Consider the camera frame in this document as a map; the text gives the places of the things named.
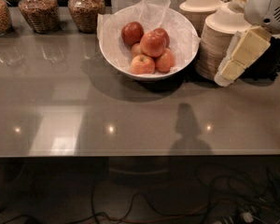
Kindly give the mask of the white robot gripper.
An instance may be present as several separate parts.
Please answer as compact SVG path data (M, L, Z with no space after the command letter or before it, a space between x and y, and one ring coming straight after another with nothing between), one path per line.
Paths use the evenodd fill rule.
M264 54L271 45L272 34L280 34L280 0L232 0L228 8L235 13L244 12L246 21L259 26L237 32L232 37L226 57L214 77L221 87L232 84Z

